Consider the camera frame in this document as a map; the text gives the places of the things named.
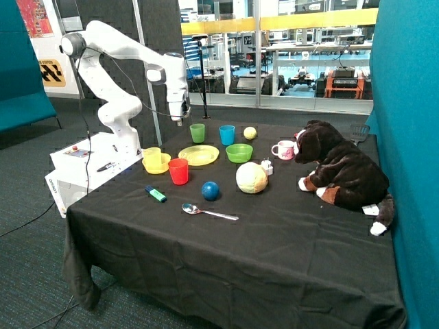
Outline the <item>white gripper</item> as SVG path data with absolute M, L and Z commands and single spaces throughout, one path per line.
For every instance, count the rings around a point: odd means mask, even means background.
M 189 94 L 186 90 L 169 90 L 167 92 L 167 102 L 169 114 L 172 121 L 177 121 L 177 126 L 182 126 L 182 119 L 190 114 L 190 106 L 187 105 Z

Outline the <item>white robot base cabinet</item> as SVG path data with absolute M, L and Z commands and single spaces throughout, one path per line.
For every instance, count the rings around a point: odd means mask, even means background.
M 67 208 L 142 158 L 139 145 L 127 149 L 112 133 L 99 132 L 50 154 L 54 170 L 45 176 L 49 191 L 62 218 Z M 97 170 L 109 162 L 115 166 Z

